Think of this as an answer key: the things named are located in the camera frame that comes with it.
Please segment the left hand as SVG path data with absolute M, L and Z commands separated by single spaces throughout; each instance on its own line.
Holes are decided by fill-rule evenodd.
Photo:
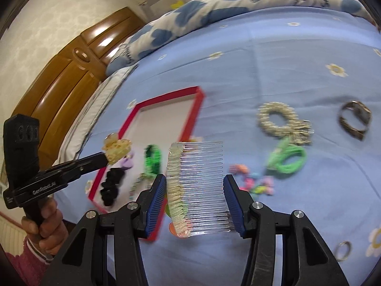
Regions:
M 48 198 L 41 206 L 43 223 L 38 226 L 34 221 L 23 216 L 21 225 L 32 245 L 45 255 L 56 255 L 66 239 L 68 230 L 63 223 L 63 214 L 57 208 L 54 198 Z

